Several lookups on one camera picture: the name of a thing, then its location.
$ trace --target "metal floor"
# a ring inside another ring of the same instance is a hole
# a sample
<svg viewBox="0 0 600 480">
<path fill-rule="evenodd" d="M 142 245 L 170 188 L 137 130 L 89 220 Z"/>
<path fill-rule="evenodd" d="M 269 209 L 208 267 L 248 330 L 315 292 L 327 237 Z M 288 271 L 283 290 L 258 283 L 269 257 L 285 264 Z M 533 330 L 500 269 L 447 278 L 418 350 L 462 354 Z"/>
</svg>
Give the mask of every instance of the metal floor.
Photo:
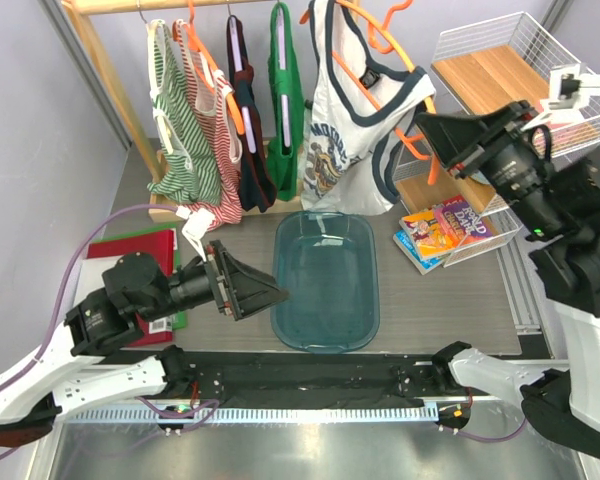
<svg viewBox="0 0 600 480">
<path fill-rule="evenodd" d="M 521 420 L 519 411 L 501 403 L 476 402 L 472 410 L 467 430 L 485 436 L 508 434 Z M 69 424 L 49 479 L 584 478 L 571 451 L 549 444 L 530 427 L 511 441 L 485 445 L 422 423 L 210 426 L 129 450 L 156 430 L 149 424 Z"/>
</svg>

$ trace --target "striped shirt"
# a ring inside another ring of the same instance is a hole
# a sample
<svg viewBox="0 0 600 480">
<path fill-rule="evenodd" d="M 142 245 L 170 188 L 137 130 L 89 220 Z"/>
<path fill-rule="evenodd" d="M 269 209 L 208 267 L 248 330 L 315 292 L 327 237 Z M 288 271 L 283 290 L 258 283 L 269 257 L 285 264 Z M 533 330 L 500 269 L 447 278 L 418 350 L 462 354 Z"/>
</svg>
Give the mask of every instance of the striped shirt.
<svg viewBox="0 0 600 480">
<path fill-rule="evenodd" d="M 238 197 L 240 178 L 234 165 L 239 162 L 242 155 L 242 144 L 233 123 L 227 116 L 227 95 L 232 93 L 233 89 L 225 80 L 222 71 L 211 72 L 204 56 L 189 50 L 184 24 L 183 20 L 176 22 L 178 44 L 186 77 L 186 98 L 205 137 L 213 147 L 222 180 L 220 205 L 198 202 L 188 207 L 193 211 L 203 207 L 210 210 L 215 215 L 215 220 L 210 227 L 210 230 L 213 230 L 223 223 L 240 223 L 242 219 L 242 207 Z M 213 91 L 207 88 L 205 80 L 199 77 L 199 73 L 204 75 L 206 82 L 213 86 Z"/>
<path fill-rule="evenodd" d="M 150 28 L 156 31 L 149 44 L 149 75 L 152 85 L 157 86 L 151 91 L 153 116 L 156 121 L 162 118 L 170 130 L 173 152 L 167 151 L 161 138 L 169 171 L 148 188 L 179 204 L 204 201 L 218 205 L 222 196 L 220 172 L 209 141 L 187 102 L 185 75 L 167 44 L 171 33 L 162 20 L 154 20 Z"/>
</svg>

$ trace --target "orange hanger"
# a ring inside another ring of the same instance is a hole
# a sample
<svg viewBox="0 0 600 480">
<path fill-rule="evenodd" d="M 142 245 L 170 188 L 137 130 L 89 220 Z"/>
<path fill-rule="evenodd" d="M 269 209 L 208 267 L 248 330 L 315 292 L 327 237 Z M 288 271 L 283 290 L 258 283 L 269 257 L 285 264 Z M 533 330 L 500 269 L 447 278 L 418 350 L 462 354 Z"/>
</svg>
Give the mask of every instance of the orange hanger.
<svg viewBox="0 0 600 480">
<path fill-rule="evenodd" d="M 206 49 L 206 47 L 204 46 L 202 41 L 200 41 L 200 39 L 198 38 L 196 29 L 193 26 L 193 18 L 195 16 L 193 1 L 188 0 L 188 3 L 189 3 L 189 23 L 184 24 L 184 29 L 186 30 L 187 37 L 188 37 L 187 45 L 189 46 L 189 49 L 193 50 L 194 52 L 199 52 L 202 54 L 202 56 L 205 58 L 205 60 L 209 64 L 209 67 L 211 68 L 211 70 L 214 70 L 214 71 L 218 70 L 218 65 L 216 65 L 216 62 L 214 62 L 213 57 L 211 56 L 209 51 Z M 173 33 L 174 33 L 174 38 L 177 38 L 175 23 L 173 25 Z M 202 79 L 204 84 L 207 86 L 207 88 L 213 90 L 213 86 L 207 82 L 206 76 L 203 75 L 202 72 L 200 72 L 198 67 L 196 67 L 195 65 L 194 65 L 194 68 L 195 68 L 196 72 L 198 73 L 198 76 Z M 244 122 L 242 121 L 242 115 L 240 114 L 240 109 L 238 108 L 238 104 L 236 103 L 233 93 L 230 93 L 229 95 L 227 95 L 227 106 L 229 107 L 229 113 L 231 114 L 233 123 L 236 126 L 236 132 L 238 133 L 238 135 L 244 135 L 244 131 L 245 131 L 244 130 Z"/>
<path fill-rule="evenodd" d="M 413 0 L 405 0 L 404 3 L 394 5 L 393 7 L 391 7 L 387 12 L 387 16 L 384 17 L 384 22 L 382 22 L 382 29 L 389 30 L 389 24 L 391 23 L 391 17 L 393 17 L 393 14 L 396 12 L 401 12 L 402 10 L 406 10 L 411 6 L 412 3 Z M 380 45 L 380 42 L 376 40 L 376 31 L 373 28 L 373 25 L 371 25 L 371 22 L 367 22 L 367 35 L 369 36 L 369 45 L 378 50 L 380 53 L 387 54 L 393 51 L 393 46 L 391 44 L 387 45 L 386 47 L 383 47 L 382 45 Z"/>
<path fill-rule="evenodd" d="M 400 44 L 396 41 L 395 38 L 393 38 L 393 36 L 391 35 L 391 33 L 389 33 L 388 30 L 383 28 L 383 26 L 380 25 L 380 23 L 378 23 L 378 21 L 371 16 L 371 14 L 369 14 L 366 10 L 360 8 L 359 6 L 354 5 L 353 3 L 347 2 L 346 0 L 335 0 L 335 2 L 338 3 L 339 5 L 342 5 L 345 8 L 353 10 L 358 15 L 360 15 L 365 20 L 367 20 L 367 22 L 370 25 L 372 25 L 378 32 L 380 32 L 380 34 L 384 37 L 384 39 L 389 43 L 392 50 L 395 50 L 395 52 L 400 56 L 400 58 L 406 65 L 407 69 L 410 72 L 412 72 L 415 69 L 415 65 L 413 64 L 413 62 L 411 61 L 409 56 L 406 54 L 406 52 L 402 49 Z M 300 23 L 304 24 L 307 22 L 307 20 L 309 20 L 309 10 L 304 12 L 304 14 L 302 15 L 302 18 L 300 19 Z M 351 78 L 351 80 L 358 86 L 358 88 L 360 88 L 360 90 L 362 90 L 364 95 L 367 97 L 367 100 L 369 100 L 369 102 L 371 102 L 371 104 L 376 109 L 379 110 L 380 105 L 378 104 L 376 99 L 373 98 L 371 93 L 366 88 L 364 88 L 362 83 L 360 83 L 360 80 L 358 80 L 358 78 L 351 71 L 351 69 L 349 69 L 349 67 L 344 63 L 342 58 L 336 52 L 331 52 L 331 53 L 333 55 L 334 60 L 338 63 L 338 65 L 340 65 L 340 67 L 345 71 L 345 73 L 349 76 L 349 78 Z M 433 99 L 431 97 L 425 98 L 424 104 L 429 113 L 436 113 L 436 107 L 434 106 Z M 397 127 L 395 129 L 395 133 L 398 136 L 398 138 L 400 138 L 400 140 L 402 140 L 402 143 L 404 143 L 404 145 L 407 147 L 407 149 L 411 152 L 411 154 L 414 157 L 416 157 L 418 160 L 431 160 L 431 168 L 429 170 L 429 178 L 428 178 L 427 183 L 429 185 L 435 184 L 436 180 L 438 179 L 438 175 L 440 173 L 440 164 L 438 162 L 438 159 L 435 156 L 432 157 L 431 155 L 424 155 L 424 154 L 420 153 L 414 146 L 414 143 L 424 139 L 424 136 L 420 134 L 420 135 L 414 135 L 411 137 L 407 137 Z"/>
</svg>

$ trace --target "white cable track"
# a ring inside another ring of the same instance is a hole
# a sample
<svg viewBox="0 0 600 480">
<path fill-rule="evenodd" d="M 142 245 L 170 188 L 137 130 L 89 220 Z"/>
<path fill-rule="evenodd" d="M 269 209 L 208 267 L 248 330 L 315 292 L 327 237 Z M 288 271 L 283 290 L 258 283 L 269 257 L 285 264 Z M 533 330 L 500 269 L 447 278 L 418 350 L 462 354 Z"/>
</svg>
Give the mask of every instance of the white cable track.
<svg viewBox="0 0 600 480">
<path fill-rule="evenodd" d="M 209 413 L 203 409 L 191 419 L 159 419 L 158 414 L 142 404 L 120 404 L 89 410 L 76 415 L 67 423 L 177 423 L 200 421 Z M 228 424 L 319 424 L 319 423 L 376 423 L 376 422 L 435 422 L 438 408 L 435 402 L 425 402 L 420 408 L 355 409 L 355 410 L 275 410 L 219 408 L 207 423 Z"/>
</svg>

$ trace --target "white graphic tank top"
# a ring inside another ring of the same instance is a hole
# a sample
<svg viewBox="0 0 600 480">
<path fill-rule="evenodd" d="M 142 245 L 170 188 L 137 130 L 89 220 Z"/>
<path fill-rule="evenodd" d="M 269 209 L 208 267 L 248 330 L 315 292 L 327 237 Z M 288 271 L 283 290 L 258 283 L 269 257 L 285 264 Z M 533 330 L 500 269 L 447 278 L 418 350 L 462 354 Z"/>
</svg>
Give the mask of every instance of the white graphic tank top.
<svg viewBox="0 0 600 480">
<path fill-rule="evenodd" d="M 304 143 L 305 209 L 377 215 L 398 200 L 391 172 L 399 148 L 396 125 L 411 128 L 416 107 L 435 93 L 426 72 L 394 71 L 377 63 L 349 10 L 334 0 L 313 0 L 311 36 L 318 60 L 310 134 Z M 333 58 L 356 78 L 369 73 L 376 109 Z"/>
</svg>

